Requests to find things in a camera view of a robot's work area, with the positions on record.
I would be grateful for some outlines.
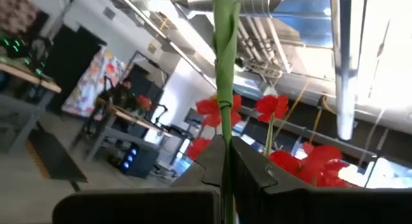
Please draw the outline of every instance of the colorful fabric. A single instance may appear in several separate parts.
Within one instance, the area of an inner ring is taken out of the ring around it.
[[[124,79],[128,73],[124,63],[103,47],[94,56],[89,68],[62,106],[62,110],[74,115],[89,117],[95,108],[97,96],[104,89],[104,75],[111,79],[113,86],[116,86],[119,80]],[[107,80],[106,89],[109,88],[110,83]]]

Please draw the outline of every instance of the pipe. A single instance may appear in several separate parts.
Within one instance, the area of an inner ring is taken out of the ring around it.
[[[246,41],[243,40],[242,35],[238,32],[238,38],[240,40],[241,45],[244,47],[244,49],[246,50],[247,55],[249,55],[249,59],[252,60],[255,58],[255,56],[253,56],[252,51],[250,50],[249,46],[247,46]]]
[[[286,72],[290,73],[292,72],[292,67],[290,67],[289,61],[286,58],[285,51],[283,50],[283,47],[281,45],[281,41],[279,40],[279,36],[277,36],[275,26],[273,25],[272,19],[271,18],[266,18],[266,21],[268,23],[270,33],[272,34],[273,40],[275,41],[277,52],[281,56],[283,66],[285,67]]]
[[[265,55],[268,55],[268,61],[273,62],[274,64],[277,64],[277,59],[275,56],[275,52],[272,49],[272,45],[268,42],[268,35],[266,34],[266,31],[263,27],[262,22],[260,21],[259,17],[254,17],[253,20],[255,21],[256,26],[252,22],[252,18],[246,17],[246,20],[249,22],[249,25],[254,32],[257,41],[259,42],[259,45],[261,49],[263,50],[263,53]]]
[[[356,82],[366,0],[330,1],[336,74],[337,134],[343,140],[350,140],[355,118]]]
[[[122,0],[126,5],[128,5],[142,20],[144,20],[144,22],[146,22],[147,25],[149,25],[162,39],[164,39],[165,41],[167,41],[174,50],[176,50],[176,52],[183,58],[185,59],[185,61],[193,67],[193,69],[195,69],[203,78],[205,78],[203,76],[203,72],[201,71],[201,69],[199,69],[199,67],[197,65],[195,65],[195,63],[193,63],[192,60],[190,60],[190,58],[188,58],[188,56],[174,43],[172,42],[153,22],[152,20],[150,20],[141,10],[139,10],[130,0]],[[208,80],[207,78],[205,78],[206,81],[216,89],[216,85],[213,84],[210,80]]]
[[[246,29],[240,19],[239,19],[238,25],[239,25],[239,33],[243,36],[243,40],[247,42],[247,45],[252,50],[252,53],[255,55],[255,59],[258,62],[262,62],[263,61],[262,57],[260,56],[259,52],[256,50],[252,40],[249,37],[249,34],[246,32]]]

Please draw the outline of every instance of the fluorescent light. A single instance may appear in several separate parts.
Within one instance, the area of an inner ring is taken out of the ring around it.
[[[324,13],[325,15],[332,15],[332,11],[330,10],[330,8],[325,8],[325,9],[323,10],[323,13]]]

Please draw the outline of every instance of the red flower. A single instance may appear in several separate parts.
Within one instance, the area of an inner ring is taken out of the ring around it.
[[[116,72],[116,68],[114,67],[114,65],[112,65],[111,63],[109,63],[109,64],[106,66],[106,72],[108,72],[108,73],[114,73],[114,72]]]
[[[274,151],[268,159],[286,172],[296,176],[301,167],[299,159],[293,157],[287,151]]]
[[[339,171],[347,164],[342,162],[342,153],[334,146],[313,147],[303,144],[308,155],[299,160],[285,151],[275,151],[269,160],[302,181],[316,187],[348,187],[346,181],[338,177]]]
[[[233,95],[233,105],[230,111],[230,122],[232,127],[240,122],[241,117],[238,109],[241,107],[241,96]],[[196,109],[199,115],[205,115],[203,126],[217,127],[221,123],[220,109],[216,97],[201,100],[196,103]]]
[[[150,100],[150,98],[139,95],[136,99],[142,109],[145,109],[147,111],[150,110],[150,107],[152,106],[152,101]]]
[[[200,153],[210,144],[211,140],[199,137],[192,142],[187,149],[187,157],[196,160]]]
[[[283,118],[288,108],[288,95],[266,95],[256,102],[256,110],[261,113],[259,121],[269,122],[272,115]]]

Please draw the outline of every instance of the table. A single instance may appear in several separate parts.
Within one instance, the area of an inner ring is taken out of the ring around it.
[[[93,112],[90,114],[90,117],[88,120],[83,124],[79,132],[77,133],[76,137],[71,143],[70,149],[73,150],[76,148],[77,144],[80,142],[80,140],[83,139],[86,134],[84,133],[84,130],[86,127],[89,127],[90,124],[94,121],[95,115],[103,109],[106,114],[103,116],[102,120],[98,123],[98,126],[96,127],[96,131],[93,133],[91,137],[91,150],[88,153],[86,157],[86,161],[90,162],[96,155],[97,151],[102,147],[103,141],[106,137],[110,138],[116,138],[119,140],[123,140],[126,142],[132,142],[140,146],[144,147],[151,147],[158,149],[158,146],[155,144],[152,144],[150,142],[146,142],[145,140],[142,140],[139,137],[135,137],[133,135],[130,135],[128,133],[121,132],[119,130],[116,130],[112,128],[111,126],[115,122],[116,118],[123,118],[127,121],[130,121],[131,123],[135,123],[138,125],[141,125],[143,127],[146,127],[148,129],[152,129],[155,131],[161,131],[164,133],[165,136],[171,137],[172,135],[168,133],[166,130],[161,129],[160,127],[157,127],[153,125],[152,123],[142,119],[142,118],[136,118],[133,117],[129,112],[124,111],[122,108],[116,107],[114,105],[111,105],[110,103],[104,101],[101,98],[96,99],[96,106],[93,110]]]
[[[28,121],[20,128],[16,137],[12,140],[12,145],[9,148],[9,153],[13,154],[19,152],[25,146],[30,132],[36,126],[40,119],[40,115],[46,111],[46,106],[53,98],[55,93],[60,93],[61,88],[54,83],[54,81],[46,75],[36,75],[31,72],[24,64],[18,61],[9,59],[7,57],[0,57],[0,70],[13,75],[19,79],[29,82],[34,85],[39,85],[46,89],[40,101],[36,104],[25,101],[21,98],[15,98],[8,95],[0,95],[1,105],[7,106],[16,113],[30,114]],[[9,124],[9,129],[15,129],[15,124]]]

